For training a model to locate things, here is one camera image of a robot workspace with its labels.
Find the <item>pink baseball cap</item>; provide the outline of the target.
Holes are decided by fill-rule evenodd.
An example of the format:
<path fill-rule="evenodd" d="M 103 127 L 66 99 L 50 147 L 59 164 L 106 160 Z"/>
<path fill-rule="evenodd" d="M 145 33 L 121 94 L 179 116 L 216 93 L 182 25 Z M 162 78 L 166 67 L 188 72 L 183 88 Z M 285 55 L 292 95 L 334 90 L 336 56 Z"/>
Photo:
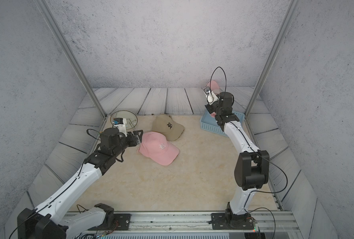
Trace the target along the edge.
<path fill-rule="evenodd" d="M 170 165 L 179 155 L 179 149 L 158 132 L 146 132 L 142 135 L 139 153 L 162 165 Z"/>
<path fill-rule="evenodd" d="M 206 86 L 209 87 L 211 91 L 216 95 L 221 92 L 219 84 L 214 80 L 209 81 Z"/>

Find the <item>beige baseball cap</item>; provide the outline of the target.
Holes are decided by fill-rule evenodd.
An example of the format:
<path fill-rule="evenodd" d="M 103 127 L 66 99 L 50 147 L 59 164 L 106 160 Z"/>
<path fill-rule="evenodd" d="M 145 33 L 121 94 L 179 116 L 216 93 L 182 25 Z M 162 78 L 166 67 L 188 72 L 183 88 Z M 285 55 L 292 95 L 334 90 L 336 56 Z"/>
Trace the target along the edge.
<path fill-rule="evenodd" d="M 163 134 L 168 141 L 179 139 L 184 130 L 184 126 L 175 122 L 169 115 L 156 116 L 152 125 L 152 131 Z"/>

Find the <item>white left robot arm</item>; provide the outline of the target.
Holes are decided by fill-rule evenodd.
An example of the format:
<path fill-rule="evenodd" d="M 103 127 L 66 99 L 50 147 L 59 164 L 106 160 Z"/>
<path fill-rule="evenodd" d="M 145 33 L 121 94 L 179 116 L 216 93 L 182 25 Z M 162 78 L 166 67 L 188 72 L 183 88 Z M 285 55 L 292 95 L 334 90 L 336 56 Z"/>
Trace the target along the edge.
<path fill-rule="evenodd" d="M 143 130 L 124 133 L 116 127 L 100 134 L 100 143 L 80 169 L 53 195 L 33 210 L 24 209 L 14 230 L 20 239 L 71 239 L 88 229 L 109 230 L 115 225 L 114 208 L 99 203 L 70 219 L 64 216 L 79 197 L 100 179 L 128 147 L 142 142 Z"/>

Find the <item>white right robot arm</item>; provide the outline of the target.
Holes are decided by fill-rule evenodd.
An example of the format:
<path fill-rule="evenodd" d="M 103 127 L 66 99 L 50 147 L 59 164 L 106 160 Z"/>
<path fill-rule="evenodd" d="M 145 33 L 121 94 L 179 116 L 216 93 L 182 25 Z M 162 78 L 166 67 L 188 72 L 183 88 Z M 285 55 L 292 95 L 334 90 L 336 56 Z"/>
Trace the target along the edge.
<path fill-rule="evenodd" d="M 226 224 L 235 229 L 252 220 L 248 208 L 253 196 L 268 182 L 269 154 L 261 151 L 247 136 L 240 119 L 232 111 L 234 96 L 231 93 L 215 94 L 209 87 L 204 92 L 206 109 L 214 114 L 216 123 L 239 153 L 234 169 L 238 188 L 225 210 Z"/>

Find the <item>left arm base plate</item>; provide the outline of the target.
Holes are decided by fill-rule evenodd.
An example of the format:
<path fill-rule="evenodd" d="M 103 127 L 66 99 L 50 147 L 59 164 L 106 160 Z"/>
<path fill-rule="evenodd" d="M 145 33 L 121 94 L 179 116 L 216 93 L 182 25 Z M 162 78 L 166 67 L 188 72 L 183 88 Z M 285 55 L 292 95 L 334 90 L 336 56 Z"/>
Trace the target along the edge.
<path fill-rule="evenodd" d="M 110 214 L 101 225 L 92 227 L 88 231 L 128 231 L 131 216 L 127 213 Z"/>

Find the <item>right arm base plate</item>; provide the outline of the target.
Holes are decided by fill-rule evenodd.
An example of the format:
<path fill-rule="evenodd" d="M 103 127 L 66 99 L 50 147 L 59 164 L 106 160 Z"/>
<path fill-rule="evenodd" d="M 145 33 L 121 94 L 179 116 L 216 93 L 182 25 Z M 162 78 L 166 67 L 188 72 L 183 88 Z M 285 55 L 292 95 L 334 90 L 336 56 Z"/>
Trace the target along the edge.
<path fill-rule="evenodd" d="M 250 214 L 233 215 L 228 213 L 212 213 L 208 222 L 213 230 L 247 230 L 255 231 L 254 219 Z"/>

